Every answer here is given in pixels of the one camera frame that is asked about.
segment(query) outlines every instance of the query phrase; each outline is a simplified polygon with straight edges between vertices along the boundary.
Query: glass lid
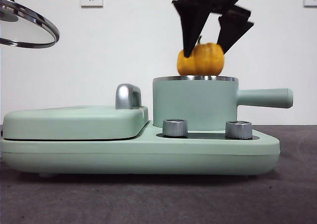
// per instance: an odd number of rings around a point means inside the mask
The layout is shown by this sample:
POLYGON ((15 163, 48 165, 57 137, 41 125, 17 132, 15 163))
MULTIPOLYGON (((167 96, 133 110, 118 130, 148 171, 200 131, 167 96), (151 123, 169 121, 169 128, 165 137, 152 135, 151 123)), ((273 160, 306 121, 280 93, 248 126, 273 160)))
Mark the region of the glass lid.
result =
POLYGON ((11 0, 0 0, 0 43, 47 48, 59 40, 58 29, 46 18, 11 0))

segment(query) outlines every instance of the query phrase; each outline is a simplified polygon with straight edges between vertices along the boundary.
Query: saucepan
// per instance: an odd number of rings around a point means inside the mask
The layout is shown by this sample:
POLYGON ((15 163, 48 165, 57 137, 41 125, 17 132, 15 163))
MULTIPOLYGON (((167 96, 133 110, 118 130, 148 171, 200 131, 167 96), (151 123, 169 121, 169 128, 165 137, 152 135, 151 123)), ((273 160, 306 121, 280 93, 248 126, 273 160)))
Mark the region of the saucepan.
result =
POLYGON ((237 78, 225 76, 172 76, 153 80, 153 123, 184 119, 193 131, 224 130, 237 120, 239 105, 290 108, 290 89, 239 90, 237 78))

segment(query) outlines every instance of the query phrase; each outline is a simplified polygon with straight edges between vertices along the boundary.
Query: appliance base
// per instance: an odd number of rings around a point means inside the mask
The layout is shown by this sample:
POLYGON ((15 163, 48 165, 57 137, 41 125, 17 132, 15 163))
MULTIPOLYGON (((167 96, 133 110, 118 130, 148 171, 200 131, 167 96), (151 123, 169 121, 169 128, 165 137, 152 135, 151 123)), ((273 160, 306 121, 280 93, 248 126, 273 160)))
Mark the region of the appliance base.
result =
POLYGON ((2 158, 13 169, 45 174, 258 175, 279 158, 278 139, 253 130, 255 140, 159 137, 149 122, 124 140, 1 140, 2 158))

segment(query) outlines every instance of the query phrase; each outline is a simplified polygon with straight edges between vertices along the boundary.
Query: gray table surface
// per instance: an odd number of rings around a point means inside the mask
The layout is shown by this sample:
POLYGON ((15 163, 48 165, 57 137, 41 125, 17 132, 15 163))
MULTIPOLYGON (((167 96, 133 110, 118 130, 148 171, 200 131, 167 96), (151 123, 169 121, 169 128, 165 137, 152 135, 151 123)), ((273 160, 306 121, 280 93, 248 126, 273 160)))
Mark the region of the gray table surface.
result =
POLYGON ((2 224, 317 224, 317 126, 254 126, 280 139, 259 176, 59 175, 0 168, 2 224))

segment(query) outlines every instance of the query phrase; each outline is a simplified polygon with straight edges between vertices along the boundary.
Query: small pumpkin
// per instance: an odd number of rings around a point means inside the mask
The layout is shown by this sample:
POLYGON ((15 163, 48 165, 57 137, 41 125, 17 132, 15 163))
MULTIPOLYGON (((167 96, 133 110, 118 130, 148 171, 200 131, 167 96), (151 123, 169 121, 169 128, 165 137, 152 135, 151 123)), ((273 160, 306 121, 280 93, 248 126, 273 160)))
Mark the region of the small pumpkin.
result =
POLYGON ((214 43, 201 44, 198 38, 190 57, 184 56, 181 50, 177 59, 177 70, 180 75, 219 75, 224 65, 224 53, 221 45, 214 43))

